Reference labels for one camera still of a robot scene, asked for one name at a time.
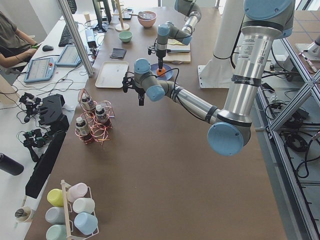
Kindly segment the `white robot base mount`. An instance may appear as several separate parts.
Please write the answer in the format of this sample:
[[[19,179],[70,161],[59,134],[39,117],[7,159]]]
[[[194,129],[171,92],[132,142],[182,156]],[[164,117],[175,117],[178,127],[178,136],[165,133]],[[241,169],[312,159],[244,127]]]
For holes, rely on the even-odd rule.
[[[198,65],[198,81],[202,89],[224,88],[223,68],[220,65]]]

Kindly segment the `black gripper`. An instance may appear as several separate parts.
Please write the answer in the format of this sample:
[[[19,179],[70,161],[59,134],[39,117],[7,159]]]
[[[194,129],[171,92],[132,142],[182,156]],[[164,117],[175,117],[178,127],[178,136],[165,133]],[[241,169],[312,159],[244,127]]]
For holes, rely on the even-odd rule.
[[[134,89],[138,93],[138,105],[144,106],[145,90],[137,85],[134,86]]]
[[[165,57],[165,51],[164,50],[157,50],[156,56],[158,57],[158,70],[163,69],[163,58]]]

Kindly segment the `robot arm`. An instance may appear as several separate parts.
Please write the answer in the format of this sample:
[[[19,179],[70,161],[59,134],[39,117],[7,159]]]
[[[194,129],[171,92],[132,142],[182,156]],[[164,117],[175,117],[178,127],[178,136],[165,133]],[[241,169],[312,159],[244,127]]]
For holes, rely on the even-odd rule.
[[[182,28],[176,27],[170,21],[158,26],[154,49],[158,58],[158,69],[160,71],[163,68],[164,57],[167,55],[168,39],[177,40],[187,46],[192,40],[196,24],[202,18],[201,9],[195,0],[176,0],[174,9],[183,14],[186,17],[186,21]]]
[[[276,39],[291,35],[293,0],[228,0],[224,7],[212,59],[200,66],[203,88],[227,89],[219,109],[177,83],[157,79],[147,59],[134,63],[132,87],[140,99],[169,97],[196,118],[210,124],[207,140],[220,155],[239,153],[251,137],[251,108]]]

